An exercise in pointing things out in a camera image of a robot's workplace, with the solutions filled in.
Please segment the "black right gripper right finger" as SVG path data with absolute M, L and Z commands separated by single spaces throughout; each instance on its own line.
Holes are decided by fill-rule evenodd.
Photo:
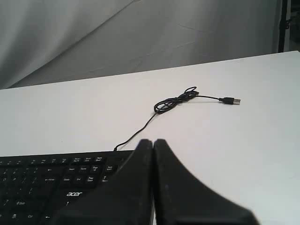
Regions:
M 200 182 L 166 140 L 153 146 L 154 201 L 158 225 L 257 225 L 254 214 Z

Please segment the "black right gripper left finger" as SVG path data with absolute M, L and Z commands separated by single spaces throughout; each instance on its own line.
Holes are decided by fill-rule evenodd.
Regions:
M 151 225 L 152 141 L 142 139 L 107 183 L 55 214 L 57 225 Z

